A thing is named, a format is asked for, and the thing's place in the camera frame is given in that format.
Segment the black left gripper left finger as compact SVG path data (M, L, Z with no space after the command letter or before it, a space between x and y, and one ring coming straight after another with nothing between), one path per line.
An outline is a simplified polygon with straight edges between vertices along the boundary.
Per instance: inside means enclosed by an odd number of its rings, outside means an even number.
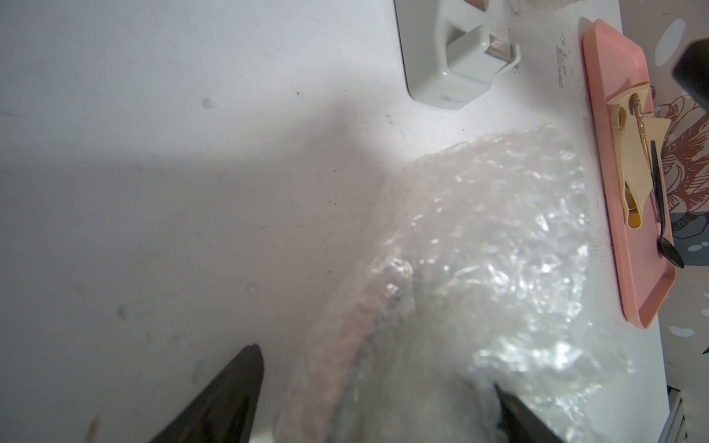
M264 379L254 343L243 348L151 443L248 442Z

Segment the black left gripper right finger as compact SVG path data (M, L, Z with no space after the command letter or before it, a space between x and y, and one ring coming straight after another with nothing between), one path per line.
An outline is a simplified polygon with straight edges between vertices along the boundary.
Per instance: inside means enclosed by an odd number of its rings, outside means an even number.
M498 384L494 385L500 401L501 419L498 429L511 443L563 443L524 402Z

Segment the bubble wrap sheet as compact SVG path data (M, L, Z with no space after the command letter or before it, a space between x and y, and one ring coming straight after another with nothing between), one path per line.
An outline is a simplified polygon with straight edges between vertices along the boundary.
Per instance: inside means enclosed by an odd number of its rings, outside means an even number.
M555 127L495 134L409 164L374 242L308 335L274 429L306 442L306 352L353 282L412 277L360 348L324 442L507 442L494 388L564 442L601 442L590 397L633 370L589 319L592 233L579 151Z
M536 10L554 11L579 1L580 0L525 0L525 3Z

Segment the pink floral leaf bowl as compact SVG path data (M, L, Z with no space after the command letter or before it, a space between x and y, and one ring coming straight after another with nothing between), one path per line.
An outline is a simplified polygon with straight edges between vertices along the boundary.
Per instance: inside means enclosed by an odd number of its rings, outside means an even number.
M316 330L317 342L306 352L308 387L300 419L306 442L324 442L342 395L347 373L376 320L412 277L378 275L353 282Z

